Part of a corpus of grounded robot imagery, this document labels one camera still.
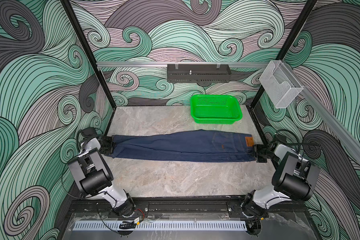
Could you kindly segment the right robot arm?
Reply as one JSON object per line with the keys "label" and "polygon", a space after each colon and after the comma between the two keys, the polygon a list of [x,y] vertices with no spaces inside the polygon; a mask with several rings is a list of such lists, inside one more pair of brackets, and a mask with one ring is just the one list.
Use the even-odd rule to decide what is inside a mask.
{"label": "right robot arm", "polygon": [[320,167],[303,157],[300,153],[303,147],[308,150],[321,150],[320,144],[288,143],[287,137],[276,131],[268,145],[254,145],[256,162],[275,161],[278,166],[272,177],[271,185],[254,190],[246,195],[241,208],[246,218],[262,219],[268,216],[268,209],[286,201],[308,201],[314,194]]}

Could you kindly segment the green plastic basket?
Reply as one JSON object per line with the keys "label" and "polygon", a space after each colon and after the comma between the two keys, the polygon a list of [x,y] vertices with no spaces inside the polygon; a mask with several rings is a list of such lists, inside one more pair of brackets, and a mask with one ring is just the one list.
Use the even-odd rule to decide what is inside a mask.
{"label": "green plastic basket", "polygon": [[231,125],[243,117],[238,100],[227,95],[194,95],[191,116],[197,124]]}

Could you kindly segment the black perforated wall shelf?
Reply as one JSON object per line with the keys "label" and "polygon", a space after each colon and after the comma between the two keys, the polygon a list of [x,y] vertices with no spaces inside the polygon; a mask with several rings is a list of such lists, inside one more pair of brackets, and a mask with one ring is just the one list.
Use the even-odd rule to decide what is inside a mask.
{"label": "black perforated wall shelf", "polygon": [[207,87],[212,83],[228,83],[231,76],[229,65],[167,65],[169,83],[196,83]]}

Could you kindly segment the right aluminium rail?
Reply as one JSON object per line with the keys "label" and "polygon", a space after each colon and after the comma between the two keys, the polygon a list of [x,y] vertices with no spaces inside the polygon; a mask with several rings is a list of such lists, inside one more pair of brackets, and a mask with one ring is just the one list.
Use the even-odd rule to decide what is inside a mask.
{"label": "right aluminium rail", "polygon": [[302,95],[360,165],[360,90],[354,78],[339,70],[321,75],[304,66],[287,68],[302,85]]}

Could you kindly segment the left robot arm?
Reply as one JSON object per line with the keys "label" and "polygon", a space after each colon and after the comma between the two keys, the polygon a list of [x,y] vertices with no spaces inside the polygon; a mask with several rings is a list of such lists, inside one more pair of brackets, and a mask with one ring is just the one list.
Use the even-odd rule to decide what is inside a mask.
{"label": "left robot arm", "polygon": [[129,217],[136,205],[125,190],[113,185],[114,176],[103,158],[114,149],[113,140],[98,131],[88,127],[78,132],[77,136],[84,139],[78,143],[79,154],[68,161],[68,168],[84,197],[102,197],[117,216]]}

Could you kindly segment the aluminium rail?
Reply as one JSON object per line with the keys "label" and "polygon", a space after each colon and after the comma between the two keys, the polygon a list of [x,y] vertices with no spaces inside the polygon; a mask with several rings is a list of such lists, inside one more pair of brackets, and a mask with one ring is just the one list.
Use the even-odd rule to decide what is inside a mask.
{"label": "aluminium rail", "polygon": [[321,75],[304,66],[287,68],[302,85],[302,95],[360,165],[360,90],[354,78],[339,70]]}
{"label": "aluminium rail", "polygon": [[98,68],[165,68],[167,65],[229,65],[230,68],[266,68],[269,62],[255,63],[255,62],[96,62]]}

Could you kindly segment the back aluminium rail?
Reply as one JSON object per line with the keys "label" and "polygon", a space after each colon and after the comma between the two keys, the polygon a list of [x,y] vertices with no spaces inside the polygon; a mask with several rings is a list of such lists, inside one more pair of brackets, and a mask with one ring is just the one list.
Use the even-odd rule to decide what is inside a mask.
{"label": "back aluminium rail", "polygon": [[255,62],[96,62],[98,68],[165,68],[167,65],[229,65],[230,68],[266,68],[269,62],[255,63]]}

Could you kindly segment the black front mounting rail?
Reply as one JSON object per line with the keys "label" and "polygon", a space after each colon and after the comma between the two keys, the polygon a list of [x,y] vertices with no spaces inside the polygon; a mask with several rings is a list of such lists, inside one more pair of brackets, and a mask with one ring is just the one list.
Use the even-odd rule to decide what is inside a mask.
{"label": "black front mounting rail", "polygon": [[[247,217],[245,213],[265,213],[264,210],[256,210],[254,204],[245,208],[244,198],[244,196],[133,197],[133,201],[137,214],[144,213],[145,217],[160,214],[227,214],[230,218],[245,219]],[[105,200],[74,200],[69,207],[70,214],[96,214],[97,210],[115,216],[110,204]]]}

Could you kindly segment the dark blue denim trousers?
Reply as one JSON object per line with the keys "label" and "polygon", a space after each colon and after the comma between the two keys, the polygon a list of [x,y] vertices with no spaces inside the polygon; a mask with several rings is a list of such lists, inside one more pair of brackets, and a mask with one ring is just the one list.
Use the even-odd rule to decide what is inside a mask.
{"label": "dark blue denim trousers", "polygon": [[154,136],[114,135],[112,158],[205,163],[252,162],[252,135],[196,130]]}

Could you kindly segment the clear plastic wall bin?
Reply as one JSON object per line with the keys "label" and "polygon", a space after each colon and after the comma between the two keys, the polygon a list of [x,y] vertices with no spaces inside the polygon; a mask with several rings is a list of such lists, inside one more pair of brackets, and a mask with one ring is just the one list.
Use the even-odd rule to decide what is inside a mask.
{"label": "clear plastic wall bin", "polygon": [[283,61],[270,61],[260,82],[276,109],[286,109],[303,91],[298,76]]}

